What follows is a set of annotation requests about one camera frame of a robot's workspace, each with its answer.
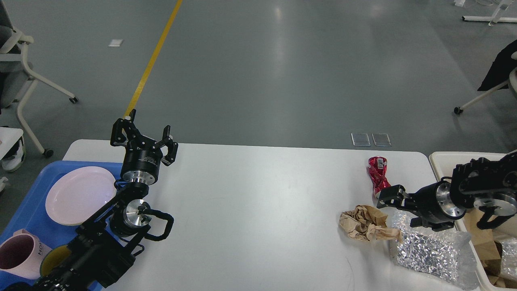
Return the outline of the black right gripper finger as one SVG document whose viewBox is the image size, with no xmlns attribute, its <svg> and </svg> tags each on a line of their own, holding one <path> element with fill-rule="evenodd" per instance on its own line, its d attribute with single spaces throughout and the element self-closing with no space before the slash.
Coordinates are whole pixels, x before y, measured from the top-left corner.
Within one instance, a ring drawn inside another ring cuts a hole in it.
<svg viewBox="0 0 517 291">
<path fill-rule="evenodd" d="M 415 211 L 416 204 L 412 200 L 409 193 L 402 185 L 390 186 L 382 189 L 378 193 L 377 204 L 378 209 L 384 207 L 393 207 L 403 211 Z"/>
<path fill-rule="evenodd" d="M 436 218 L 431 219 L 430 217 L 428 219 L 424 217 L 415 217 L 412 218 L 410 221 L 410 227 L 425 227 L 430 228 L 434 232 L 441 232 L 444 230 L 450 230 L 454 227 L 454 219 L 449 218 Z"/>
</svg>

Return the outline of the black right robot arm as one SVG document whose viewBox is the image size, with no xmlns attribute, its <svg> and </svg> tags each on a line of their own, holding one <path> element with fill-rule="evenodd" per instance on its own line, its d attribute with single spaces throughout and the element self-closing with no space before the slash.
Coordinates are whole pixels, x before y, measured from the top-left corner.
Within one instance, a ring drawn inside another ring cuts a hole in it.
<svg viewBox="0 0 517 291">
<path fill-rule="evenodd" d="M 480 230 L 492 230 L 516 214 L 517 158 L 510 153 L 498 161 L 485 157 L 457 164 L 450 177 L 406 193 L 402 185 L 384 188 L 377 208 L 394 207 L 414 214 L 411 227 L 428 227 L 435 232 L 449 230 L 467 210 L 483 212 Z"/>
</svg>

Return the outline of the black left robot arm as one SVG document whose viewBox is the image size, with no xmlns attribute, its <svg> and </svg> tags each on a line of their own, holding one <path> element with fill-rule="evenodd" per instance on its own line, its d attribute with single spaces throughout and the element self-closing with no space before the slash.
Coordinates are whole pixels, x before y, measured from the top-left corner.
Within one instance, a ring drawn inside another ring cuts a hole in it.
<svg viewBox="0 0 517 291">
<path fill-rule="evenodd" d="M 109 143 L 125 149 L 120 178 L 113 184 L 115 196 L 76 228 L 76 237 L 67 244 L 70 255 L 49 274 L 37 277 L 33 285 L 12 283 L 6 291 L 87 291 L 94 282 L 108 287 L 144 251 L 143 239 L 161 241 L 169 236 L 174 218 L 152 209 L 144 197 L 158 180 L 160 164 L 175 161 L 179 144 L 168 125 L 160 141 L 141 134 L 135 116 L 132 109 L 111 131 Z"/>
</svg>

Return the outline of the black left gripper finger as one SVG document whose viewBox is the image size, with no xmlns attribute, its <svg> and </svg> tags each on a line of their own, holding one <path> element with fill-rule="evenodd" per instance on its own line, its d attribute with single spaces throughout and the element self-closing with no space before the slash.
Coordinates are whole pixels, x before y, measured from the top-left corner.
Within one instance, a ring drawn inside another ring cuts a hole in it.
<svg viewBox="0 0 517 291">
<path fill-rule="evenodd" d="M 162 139 L 156 143 L 156 149 L 161 150 L 163 147 L 167 148 L 167 153 L 163 155 L 161 162 L 168 167 L 175 162 L 179 149 L 179 144 L 173 140 L 170 134 L 170 125 L 164 127 Z"/>
<path fill-rule="evenodd" d="M 126 151 L 146 149 L 145 138 L 134 124 L 136 112 L 136 109 L 131 110 L 128 116 L 113 124 L 109 139 L 112 147 L 124 147 Z"/>
</svg>

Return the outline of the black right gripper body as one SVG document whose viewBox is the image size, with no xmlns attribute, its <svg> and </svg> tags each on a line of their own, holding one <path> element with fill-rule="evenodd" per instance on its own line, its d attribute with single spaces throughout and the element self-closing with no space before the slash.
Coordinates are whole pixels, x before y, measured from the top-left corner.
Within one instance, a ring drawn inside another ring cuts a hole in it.
<svg viewBox="0 0 517 291">
<path fill-rule="evenodd" d="M 449 218 L 454 221 L 462 219 L 467 210 L 454 204 L 451 193 L 451 183 L 439 181 L 425 186 L 415 193 L 411 193 L 412 200 L 416 204 L 417 217 L 428 219 Z"/>
</svg>

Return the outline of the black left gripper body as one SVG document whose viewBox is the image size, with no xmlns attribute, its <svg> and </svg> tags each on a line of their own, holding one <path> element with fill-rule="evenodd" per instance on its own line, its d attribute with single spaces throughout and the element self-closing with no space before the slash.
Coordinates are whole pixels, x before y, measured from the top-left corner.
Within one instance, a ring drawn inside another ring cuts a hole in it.
<svg viewBox="0 0 517 291">
<path fill-rule="evenodd" d="M 148 186 L 158 180 L 163 153 L 160 149 L 126 148 L 120 177 L 125 182 L 141 182 Z"/>
</svg>

